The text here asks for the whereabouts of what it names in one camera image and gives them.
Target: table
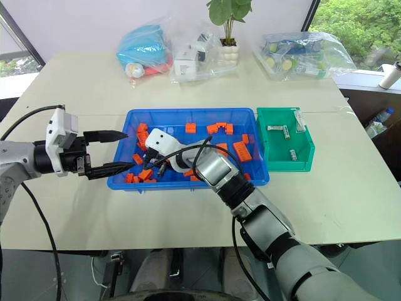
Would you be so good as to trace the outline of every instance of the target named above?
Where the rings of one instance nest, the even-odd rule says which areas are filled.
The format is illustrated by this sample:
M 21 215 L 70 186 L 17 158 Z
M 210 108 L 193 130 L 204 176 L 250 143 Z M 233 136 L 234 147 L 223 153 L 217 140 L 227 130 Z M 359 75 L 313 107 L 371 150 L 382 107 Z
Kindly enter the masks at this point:
M 94 68 L 103 57 L 103 75 L 74 65 L 80 57 L 85 66 L 91 62 Z M 331 80 L 271 82 L 253 58 L 248 58 L 240 63 L 239 74 L 230 79 L 235 84 L 221 78 L 180 87 L 161 75 L 132 89 L 119 68 L 108 53 L 57 55 L 0 124 L 0 132 L 26 111 L 54 103 L 65 103 L 69 113 L 79 116 L 80 132 L 120 130 L 126 112 L 134 107 L 299 106 L 306 112 L 316 145 L 312 170 L 271 172 L 268 185 L 260 187 L 292 222 L 297 238 L 311 244 L 401 238 L 401 189 Z M 99 82 L 101 77 L 110 80 L 108 89 L 105 82 Z M 157 89 L 150 89 L 151 83 Z M 105 93 L 96 92 L 97 86 Z M 235 92 L 230 99 L 222 97 L 227 87 Z M 141 100 L 146 93 L 149 101 Z M 205 95 L 221 102 L 212 102 Z M 31 117 L 9 139 L 43 139 L 50 115 L 51 111 Z M 116 148 L 117 143 L 91 144 L 88 151 L 93 165 L 112 161 Z M 60 250 L 232 245 L 231 214 L 210 189 L 139 194 L 112 191 L 106 179 L 88 181 L 75 174 L 66 178 L 47 174 L 27 184 Z M 50 249 L 44 226 L 22 189 L 16 192 L 1 230 L 3 248 Z

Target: toy in plastic bag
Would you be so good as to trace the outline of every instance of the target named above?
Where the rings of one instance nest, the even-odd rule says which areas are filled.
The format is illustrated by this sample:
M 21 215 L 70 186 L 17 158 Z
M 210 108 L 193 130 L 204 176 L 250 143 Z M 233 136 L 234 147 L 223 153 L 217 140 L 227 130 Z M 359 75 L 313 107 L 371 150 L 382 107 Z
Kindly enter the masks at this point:
M 204 24 L 192 29 L 186 27 L 185 32 L 176 32 L 172 39 L 174 59 L 170 70 L 171 82 L 208 80 L 235 71 L 236 63 L 221 58 L 221 48 L 217 35 Z
M 155 20 L 122 38 L 116 56 L 133 86 L 138 78 L 170 70 L 172 55 L 165 36 L 166 21 L 167 17 Z
M 328 33 L 266 34 L 254 53 L 273 80 L 326 78 L 356 70 L 344 46 Z

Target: green plastic tray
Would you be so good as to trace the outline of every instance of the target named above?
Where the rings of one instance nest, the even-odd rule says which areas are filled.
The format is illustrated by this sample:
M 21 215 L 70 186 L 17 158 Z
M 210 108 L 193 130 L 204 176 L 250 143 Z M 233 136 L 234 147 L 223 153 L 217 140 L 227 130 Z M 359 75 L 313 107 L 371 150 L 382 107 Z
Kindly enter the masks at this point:
M 269 171 L 310 171 L 315 145 L 309 134 L 296 132 L 295 110 L 299 108 L 257 108 L 259 136 L 263 140 L 264 158 Z M 286 140 L 282 130 L 266 130 L 268 125 L 287 125 L 290 139 Z M 297 161 L 291 160 L 290 149 L 294 149 Z

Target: potted plant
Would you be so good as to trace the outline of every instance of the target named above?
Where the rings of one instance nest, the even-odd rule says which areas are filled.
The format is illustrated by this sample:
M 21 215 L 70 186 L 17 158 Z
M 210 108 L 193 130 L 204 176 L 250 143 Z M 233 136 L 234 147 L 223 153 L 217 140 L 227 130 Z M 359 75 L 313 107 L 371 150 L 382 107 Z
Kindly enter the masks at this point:
M 244 17 L 252 11 L 252 0 L 211 0 L 206 4 L 213 24 L 224 26 L 225 38 L 221 41 L 221 57 L 225 61 L 236 64 L 238 61 L 238 45 L 232 36 L 234 22 L 245 23 Z

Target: cable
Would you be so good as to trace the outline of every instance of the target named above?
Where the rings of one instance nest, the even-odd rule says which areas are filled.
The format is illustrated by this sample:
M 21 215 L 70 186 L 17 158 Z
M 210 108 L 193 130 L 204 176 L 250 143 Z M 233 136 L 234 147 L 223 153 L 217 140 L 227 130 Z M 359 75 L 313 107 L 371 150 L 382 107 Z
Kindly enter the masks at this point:
M 1 136 L 0 141 L 6 140 L 6 138 L 8 137 L 8 135 L 20 124 L 22 123 L 24 120 L 28 119 L 30 116 L 42 112 L 42 111 L 46 111 L 46 110 L 53 110 L 56 108 L 62 108 L 64 109 L 65 106 L 64 105 L 50 105 L 47 107 L 41 107 L 41 108 L 37 108 L 36 110 L 33 110 L 27 114 L 25 114 L 24 116 L 22 116 L 20 119 L 18 119 L 15 123 L 12 124 L 12 126 L 10 126 L 10 128 L 4 133 L 3 136 Z M 46 219 L 46 217 L 44 216 L 35 196 L 33 195 L 33 193 L 29 190 L 29 188 L 27 187 L 27 185 L 25 185 L 25 183 L 21 183 L 22 187 L 25 189 L 25 191 L 28 193 L 28 195 L 31 197 L 33 204 L 35 205 L 36 210 L 38 211 L 44 226 L 46 227 L 46 231 L 48 233 L 49 236 L 49 240 L 50 240 L 50 244 L 51 244 L 51 249 L 53 252 L 53 256 L 55 258 L 55 265 L 56 265 L 56 274 L 57 274 L 57 293 L 56 293 L 56 301 L 60 301 L 61 300 L 61 289 L 62 289 L 62 282 L 61 282 L 61 268 L 60 268 L 60 261 L 58 258 L 58 252 L 57 252 L 57 247 L 56 247 L 56 243 L 55 243 L 55 239 L 53 238 L 53 235 L 51 234 L 51 229 L 49 226 L 49 223 Z M 1 247 L 0 247 L 0 252 L 1 252 L 1 264 L 0 264 L 0 300 L 1 300 L 1 272 L 3 271 L 3 252 L 1 251 Z
M 56 243 L 55 239 L 53 238 L 53 235 L 51 234 L 50 226 L 48 221 L 46 220 L 42 209 L 40 208 L 35 196 L 33 193 L 29 190 L 27 185 L 25 185 L 24 182 L 21 183 L 21 186 L 25 189 L 25 191 L 29 194 L 29 196 L 32 199 L 33 204 L 35 205 L 36 210 L 38 210 L 38 213 L 44 223 L 44 226 L 46 227 L 46 231 L 48 233 L 50 243 L 51 243 L 51 249 L 53 251 L 53 256 L 55 258 L 55 265 L 56 265 L 56 271 L 57 271 L 57 295 L 56 295 L 56 300 L 60 301 L 61 300 L 61 268 L 60 268 L 60 261 L 58 259 L 58 253 L 57 253 L 57 248 L 56 248 Z
M 202 145 L 200 146 L 198 152 L 195 155 L 194 161 L 192 162 L 192 172 L 194 173 L 194 176 L 196 178 L 198 178 L 198 180 L 203 181 L 203 179 L 201 179 L 201 177 L 199 177 L 198 172 L 196 171 L 196 162 L 199 159 L 199 156 L 201 155 L 201 152 L 203 151 L 203 149 L 205 148 L 205 145 L 212 140 L 212 136 L 208 136 L 208 138 L 205 139 L 205 141 L 203 141 Z
M 6 140 L 6 138 L 8 137 L 8 135 L 24 120 L 28 119 L 30 116 L 42 112 L 42 111 L 46 111 L 46 110 L 54 110 L 55 108 L 65 108 L 64 105 L 49 105 L 48 107 L 41 107 L 41 108 L 37 108 L 36 110 L 33 110 L 27 114 L 25 114 L 24 116 L 22 116 L 20 119 L 18 119 L 17 121 L 15 121 L 15 123 L 10 126 L 10 128 L 4 133 L 3 136 L 1 136 L 0 140 Z
M 213 144 L 206 144 L 206 145 L 197 144 L 197 145 L 192 145 L 192 146 L 184 147 L 183 149 L 180 149 L 180 150 L 178 150 L 178 151 L 172 152 L 171 154 L 168 154 L 167 156 L 164 156 L 164 157 L 160 158 L 159 160 L 153 162 L 151 165 L 145 166 L 144 169 L 151 169 L 152 167 L 155 167 L 157 164 L 160 164 L 161 162 L 167 160 L 168 158 L 171 158 L 171 157 L 173 157 L 173 156 L 176 156 L 176 155 L 178 155 L 178 154 L 181 154 L 181 153 L 183 153 L 183 152 L 185 152 L 185 151 L 189 151 L 189 150 L 191 150 L 191 149 L 198 149 L 198 148 L 200 148 L 200 147 L 202 147 L 202 146 L 203 146 L 203 147 L 210 147 L 210 148 L 212 148 L 212 149 L 219 149 L 220 151 L 225 152 L 225 153 L 228 154 L 228 155 L 234 160 L 234 162 L 237 164 L 237 167 L 238 167 L 239 171 L 241 172 L 241 174 L 244 174 L 244 170 L 242 169 L 241 163 L 238 161 L 238 159 L 237 159 L 236 156 L 234 156 L 234 155 L 233 155 L 231 152 L 229 152 L 228 150 L 226 150 L 226 149 L 224 149 L 224 148 L 222 148 L 222 147 L 219 147 L 219 146 L 217 146 L 217 145 L 213 145 Z
M 232 244 L 234 245 L 234 251 L 236 252 L 236 256 L 237 256 L 237 260 L 238 260 L 239 266 L 241 267 L 242 271 L 244 272 L 246 278 L 248 278 L 249 282 L 251 282 L 252 286 L 255 288 L 255 290 L 258 292 L 258 294 L 260 294 L 262 299 L 264 301 L 270 301 L 269 297 L 264 294 L 262 289 L 255 282 L 255 280 L 252 278 L 251 274 L 249 274 L 249 272 L 246 270 L 244 262 L 242 261 L 241 256 L 239 256 L 237 240 L 236 240 L 236 226 L 235 225 L 236 225 L 236 218 L 232 217 L 232 225 L 231 225 Z
M 95 271 L 93 271 L 93 261 L 94 261 L 94 259 L 95 259 L 95 257 L 92 257 L 92 261 L 91 261 L 91 264 L 90 264 L 91 269 L 92 269 L 93 281 L 94 281 L 94 283 L 95 283 L 96 285 L 98 285 L 99 287 L 103 287 L 103 288 L 105 288 L 105 289 L 108 289 L 108 287 L 107 287 L 106 285 L 101 284 L 101 283 L 98 283 L 98 282 L 96 281 L 96 278 L 95 278 Z

